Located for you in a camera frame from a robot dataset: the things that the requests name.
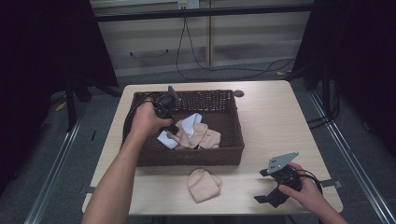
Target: power outlet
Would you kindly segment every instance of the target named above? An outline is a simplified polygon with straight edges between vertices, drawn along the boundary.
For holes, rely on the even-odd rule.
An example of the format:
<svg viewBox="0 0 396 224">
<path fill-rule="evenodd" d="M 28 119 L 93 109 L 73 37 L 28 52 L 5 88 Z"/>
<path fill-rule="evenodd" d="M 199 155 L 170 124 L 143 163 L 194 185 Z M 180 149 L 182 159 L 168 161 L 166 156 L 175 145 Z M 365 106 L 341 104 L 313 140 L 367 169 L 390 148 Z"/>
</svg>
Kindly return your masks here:
<svg viewBox="0 0 396 224">
<path fill-rule="evenodd" d="M 177 8 L 178 9 L 189 8 L 189 1 L 188 0 L 177 0 Z"/>
<path fill-rule="evenodd" d="M 199 0 L 189 0 L 188 9 L 196 9 L 199 8 Z"/>
</svg>

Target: light wood surface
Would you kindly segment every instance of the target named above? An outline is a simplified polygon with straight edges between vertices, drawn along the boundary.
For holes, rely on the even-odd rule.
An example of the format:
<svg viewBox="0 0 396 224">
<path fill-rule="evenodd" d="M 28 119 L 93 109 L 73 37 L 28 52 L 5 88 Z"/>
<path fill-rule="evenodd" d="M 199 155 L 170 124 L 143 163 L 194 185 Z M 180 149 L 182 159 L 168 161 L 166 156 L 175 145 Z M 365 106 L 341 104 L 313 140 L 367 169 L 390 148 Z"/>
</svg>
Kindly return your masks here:
<svg viewBox="0 0 396 224">
<path fill-rule="evenodd" d="M 329 179 L 328 170 L 305 122 L 289 82 L 212 82 L 173 85 L 176 91 L 241 90 L 236 98 L 245 149 L 239 166 L 205 166 L 223 181 L 220 196 L 196 203 L 187 179 L 197 166 L 139 167 L 136 170 L 131 215 L 276 215 L 306 213 L 298 202 L 288 199 L 278 208 L 259 204 L 253 198 L 268 195 L 276 182 L 259 171 L 270 158 L 298 151 L 293 161 L 312 172 L 319 180 Z M 124 118 L 136 91 L 166 91 L 167 84 L 133 85 L 125 88 L 110 127 L 91 186 L 96 187 L 116 157 L 121 143 Z M 325 198 L 338 211 L 343 205 L 334 187 L 323 190 Z M 83 210 L 91 198 L 87 194 Z"/>
</svg>

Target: human hand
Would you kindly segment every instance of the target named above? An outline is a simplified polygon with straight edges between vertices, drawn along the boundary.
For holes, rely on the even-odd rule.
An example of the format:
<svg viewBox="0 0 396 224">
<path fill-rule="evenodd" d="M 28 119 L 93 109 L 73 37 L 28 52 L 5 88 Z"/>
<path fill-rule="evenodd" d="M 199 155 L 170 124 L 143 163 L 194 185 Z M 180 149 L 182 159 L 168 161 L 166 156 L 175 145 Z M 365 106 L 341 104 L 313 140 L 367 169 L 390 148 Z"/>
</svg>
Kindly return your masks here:
<svg viewBox="0 0 396 224">
<path fill-rule="evenodd" d="M 160 119 L 154 111 L 154 105 L 148 98 L 145 103 L 136 109 L 132 122 L 131 132 L 138 132 L 145 137 L 158 132 L 161 127 L 168 127 L 172 124 L 171 119 Z"/>
<path fill-rule="evenodd" d="M 296 164 L 294 162 L 290 162 L 289 166 L 297 170 L 300 175 L 305 175 L 305 172 L 302 171 L 303 167 L 301 165 Z M 290 196 L 291 198 L 297 200 L 306 210 L 318 214 L 323 209 L 326 209 L 330 206 L 330 204 L 326 201 L 323 195 L 318 190 L 317 185 L 311 178 L 301 177 L 301 182 L 303 188 L 300 191 L 292 189 L 286 185 L 280 185 L 278 189 Z"/>
</svg>

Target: black curtain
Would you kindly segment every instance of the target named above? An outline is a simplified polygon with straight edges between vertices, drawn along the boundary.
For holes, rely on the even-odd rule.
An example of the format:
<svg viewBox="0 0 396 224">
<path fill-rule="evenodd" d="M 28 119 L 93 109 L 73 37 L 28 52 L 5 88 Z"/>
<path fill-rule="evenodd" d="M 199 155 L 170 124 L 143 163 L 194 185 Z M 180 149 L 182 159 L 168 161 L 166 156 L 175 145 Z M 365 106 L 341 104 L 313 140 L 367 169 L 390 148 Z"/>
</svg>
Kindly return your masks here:
<svg viewBox="0 0 396 224">
<path fill-rule="evenodd" d="M 357 1 L 332 76 L 396 156 L 396 2 Z"/>
<path fill-rule="evenodd" d="M 91 16 L 88 0 L 0 3 L 0 192 L 33 147 L 51 95 L 65 89 L 69 76 L 118 86 L 97 23 L 73 20 Z"/>
</svg>

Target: tan fabric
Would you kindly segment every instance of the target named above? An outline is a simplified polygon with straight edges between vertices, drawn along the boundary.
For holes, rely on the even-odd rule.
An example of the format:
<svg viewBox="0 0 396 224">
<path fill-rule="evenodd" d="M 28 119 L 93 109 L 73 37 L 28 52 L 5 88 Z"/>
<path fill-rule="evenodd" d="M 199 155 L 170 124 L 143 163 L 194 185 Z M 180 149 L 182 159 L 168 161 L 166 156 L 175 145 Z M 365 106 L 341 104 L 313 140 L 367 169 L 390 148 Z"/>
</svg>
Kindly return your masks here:
<svg viewBox="0 0 396 224">
<path fill-rule="evenodd" d="M 197 169 L 190 175 L 187 185 L 197 203 L 219 196 L 222 181 L 204 169 Z"/>
<path fill-rule="evenodd" d="M 207 124 L 194 123 L 192 128 L 194 129 L 194 134 L 191 138 L 188 137 L 187 133 L 184 131 L 181 120 L 175 124 L 178 127 L 178 133 L 172 134 L 168 132 L 166 136 L 178 142 L 178 146 L 174 149 L 185 149 L 185 148 L 196 148 L 198 145 L 201 148 L 219 148 L 219 142 L 221 134 L 209 130 Z"/>
<path fill-rule="evenodd" d="M 181 120 L 179 120 L 175 125 L 178 127 L 178 132 L 176 134 L 172 134 L 171 132 L 168 132 L 166 136 L 178 142 L 179 146 L 175 147 L 175 149 L 189 147 L 190 140 L 189 137 L 187 136 L 187 133 L 184 131 L 181 125 Z"/>
<path fill-rule="evenodd" d="M 207 130 L 204 138 L 199 143 L 202 148 L 219 148 L 221 133 L 213 130 Z"/>
</svg>

